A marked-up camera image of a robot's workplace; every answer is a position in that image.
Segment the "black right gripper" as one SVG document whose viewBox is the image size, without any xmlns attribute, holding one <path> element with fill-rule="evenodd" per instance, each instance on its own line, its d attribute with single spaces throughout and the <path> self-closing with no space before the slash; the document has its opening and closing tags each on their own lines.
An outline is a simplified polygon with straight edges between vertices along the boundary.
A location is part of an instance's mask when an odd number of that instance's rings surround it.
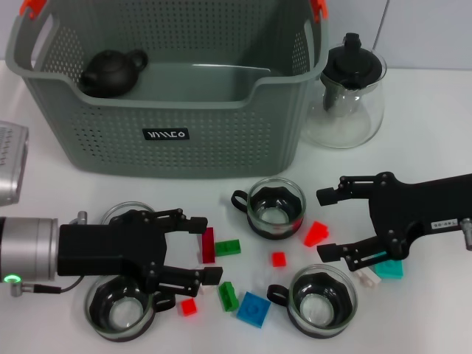
<svg viewBox="0 0 472 354">
<path fill-rule="evenodd" d="M 460 231 L 461 222 L 471 219 L 470 174 L 416 184 L 403 183 L 390 172 L 376 177 L 342 176 L 336 189 L 317 190 L 316 197 L 321 206 L 369 199 L 377 237 L 316 247 L 323 263 L 344 259 L 350 271 L 404 260 L 418 238 Z"/>
</svg>

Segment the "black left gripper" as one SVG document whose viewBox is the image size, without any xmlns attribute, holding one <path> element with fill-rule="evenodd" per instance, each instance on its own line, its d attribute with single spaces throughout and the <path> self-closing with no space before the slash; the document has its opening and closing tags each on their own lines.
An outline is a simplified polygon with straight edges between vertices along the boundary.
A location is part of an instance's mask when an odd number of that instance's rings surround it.
<svg viewBox="0 0 472 354">
<path fill-rule="evenodd" d="M 185 269 L 164 265 L 164 233 L 203 234 L 208 220 L 187 218 L 182 209 L 148 212 L 144 220 L 108 225 L 62 225 L 58 239 L 58 275 L 122 275 L 148 294 L 196 297 L 202 285 L 219 285 L 221 267 Z"/>
</svg>

